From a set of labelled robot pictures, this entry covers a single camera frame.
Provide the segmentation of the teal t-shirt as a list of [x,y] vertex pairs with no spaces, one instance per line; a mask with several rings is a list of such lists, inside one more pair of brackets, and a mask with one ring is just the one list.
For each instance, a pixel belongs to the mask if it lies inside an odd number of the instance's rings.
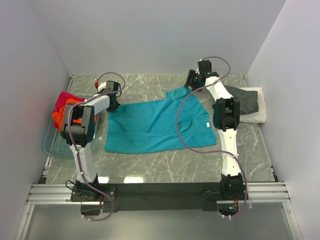
[[108,114],[104,150],[147,154],[213,146],[209,113],[190,89],[166,92],[160,100],[123,104]]

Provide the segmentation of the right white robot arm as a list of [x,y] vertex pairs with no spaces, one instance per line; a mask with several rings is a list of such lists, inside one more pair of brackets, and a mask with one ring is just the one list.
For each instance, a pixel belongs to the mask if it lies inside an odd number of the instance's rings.
[[193,91],[207,89],[212,95],[213,125],[217,129],[222,154],[221,181],[218,194],[222,199],[230,200],[245,191],[244,174],[239,164],[237,150],[237,129],[240,123],[240,100],[227,91],[222,77],[212,70],[210,58],[198,61],[197,70],[190,70],[185,87]]

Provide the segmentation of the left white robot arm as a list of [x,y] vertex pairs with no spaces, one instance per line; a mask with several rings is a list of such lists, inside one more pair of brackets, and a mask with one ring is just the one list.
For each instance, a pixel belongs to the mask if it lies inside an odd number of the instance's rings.
[[96,83],[97,94],[83,101],[72,98],[66,101],[60,133],[69,145],[76,166],[76,182],[72,194],[95,201],[100,193],[98,174],[92,160],[92,141],[96,133],[96,117],[104,110],[114,112],[120,104],[121,84],[115,81]]

